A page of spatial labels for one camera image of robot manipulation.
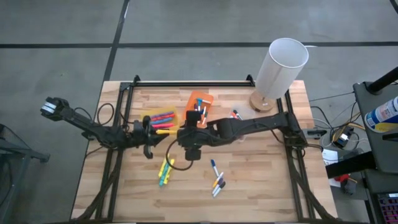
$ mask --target white paper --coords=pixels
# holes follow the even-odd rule
[[[338,162],[338,154],[336,151],[324,149],[322,152],[322,158],[325,166]],[[336,181],[334,178],[329,179],[329,184],[334,187],[341,186],[340,182]]]

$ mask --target yellow marker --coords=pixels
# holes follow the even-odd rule
[[[164,160],[163,160],[163,163],[162,163],[162,166],[160,167],[160,171],[159,171],[159,174],[158,174],[158,176],[159,176],[159,178],[162,176],[162,174],[163,174],[163,170],[164,170],[164,166],[166,165],[166,158],[164,158]]]
[[[156,134],[177,134],[177,130],[156,130]]]
[[[170,164],[174,165],[174,159],[172,159],[172,160],[170,161]],[[167,184],[167,182],[169,181],[170,171],[171,171],[172,169],[173,169],[173,168],[171,168],[171,167],[169,166],[169,169],[167,170],[167,173],[166,173],[166,177],[164,178],[164,181],[163,181],[164,184]]]
[[[220,180],[220,178],[222,178],[222,177],[223,177],[223,175],[224,175],[224,172],[221,172],[221,173],[220,173],[220,175],[217,177],[216,181],[214,182],[214,184],[213,184],[213,188],[214,188],[214,187],[216,187],[216,185],[217,185],[218,181]]]

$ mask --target white lamp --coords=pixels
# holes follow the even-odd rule
[[[307,48],[297,40],[274,40],[262,63],[256,79],[256,90],[250,96],[250,105],[258,112],[266,112],[283,97],[308,61]]]

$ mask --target wooden lamp base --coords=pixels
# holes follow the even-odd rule
[[[273,109],[276,105],[276,100],[263,97],[258,91],[250,95],[250,106],[257,112],[265,113]]]

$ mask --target orange tray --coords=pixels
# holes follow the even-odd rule
[[[213,96],[211,96],[209,94],[206,94],[206,93],[202,93],[200,91],[192,91],[191,97],[189,98],[187,106],[185,107],[185,111],[184,111],[184,113],[182,115],[182,119],[184,121],[186,120],[187,111],[195,110],[194,105],[198,104],[197,98],[201,98],[203,100],[206,100],[206,101],[210,102],[210,104],[202,102],[201,106],[200,106],[200,109],[203,109],[206,106],[206,112],[208,112],[208,114],[210,113],[210,107],[213,104],[213,100],[214,100]],[[206,121],[205,121],[204,124],[202,124],[201,121],[200,121],[200,123],[198,124],[198,127],[202,127],[202,128],[206,127],[206,123],[208,121],[208,118],[209,118],[209,116],[207,116]]]

